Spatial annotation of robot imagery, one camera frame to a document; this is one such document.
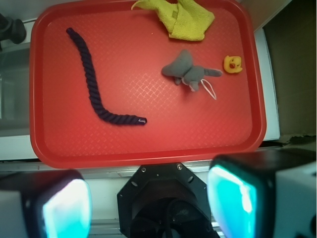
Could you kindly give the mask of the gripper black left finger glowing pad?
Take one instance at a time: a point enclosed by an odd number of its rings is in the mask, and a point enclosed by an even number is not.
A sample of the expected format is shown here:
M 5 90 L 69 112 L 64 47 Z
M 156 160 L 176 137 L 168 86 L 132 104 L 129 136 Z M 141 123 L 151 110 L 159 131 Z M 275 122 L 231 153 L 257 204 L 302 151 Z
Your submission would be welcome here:
M 2 238 L 87 238 L 91 219 L 90 188 L 76 170 L 0 178 Z

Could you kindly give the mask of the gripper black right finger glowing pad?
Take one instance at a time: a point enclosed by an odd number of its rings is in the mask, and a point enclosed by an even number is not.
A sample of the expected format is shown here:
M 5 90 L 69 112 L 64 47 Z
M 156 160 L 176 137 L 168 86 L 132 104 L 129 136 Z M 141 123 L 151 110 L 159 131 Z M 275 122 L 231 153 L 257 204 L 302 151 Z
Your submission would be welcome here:
M 291 148 L 216 156 L 207 195 L 227 238 L 314 238 L 317 155 Z

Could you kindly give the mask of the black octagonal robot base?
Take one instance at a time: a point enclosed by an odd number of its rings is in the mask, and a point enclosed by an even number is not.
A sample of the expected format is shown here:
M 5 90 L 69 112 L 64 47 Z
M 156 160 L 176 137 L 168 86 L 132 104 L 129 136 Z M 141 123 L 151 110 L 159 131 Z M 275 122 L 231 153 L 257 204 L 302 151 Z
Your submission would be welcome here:
M 217 238 L 207 185 L 182 163 L 141 166 L 117 194 L 127 238 Z

